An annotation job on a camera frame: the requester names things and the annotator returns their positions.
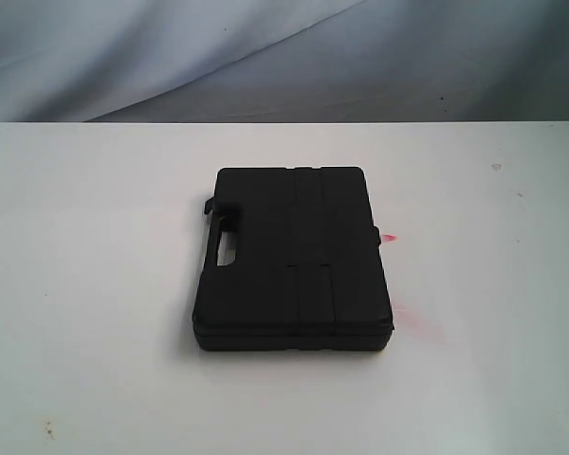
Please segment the white backdrop cloth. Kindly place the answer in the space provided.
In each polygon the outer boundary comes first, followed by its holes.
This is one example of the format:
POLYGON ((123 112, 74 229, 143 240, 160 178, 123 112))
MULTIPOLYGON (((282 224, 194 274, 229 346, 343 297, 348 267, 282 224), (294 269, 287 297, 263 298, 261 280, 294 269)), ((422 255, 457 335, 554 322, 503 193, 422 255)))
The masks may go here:
POLYGON ((569 1, 0 1, 0 121, 569 120, 569 1))

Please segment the black plastic carrying case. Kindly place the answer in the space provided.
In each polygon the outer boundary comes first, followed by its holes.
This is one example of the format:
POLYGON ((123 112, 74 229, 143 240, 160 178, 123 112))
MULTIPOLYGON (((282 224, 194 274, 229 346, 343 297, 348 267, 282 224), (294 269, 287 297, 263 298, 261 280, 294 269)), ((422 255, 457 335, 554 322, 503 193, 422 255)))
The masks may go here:
POLYGON ((204 211, 200 348, 385 348, 394 316, 362 169, 224 168, 204 211))

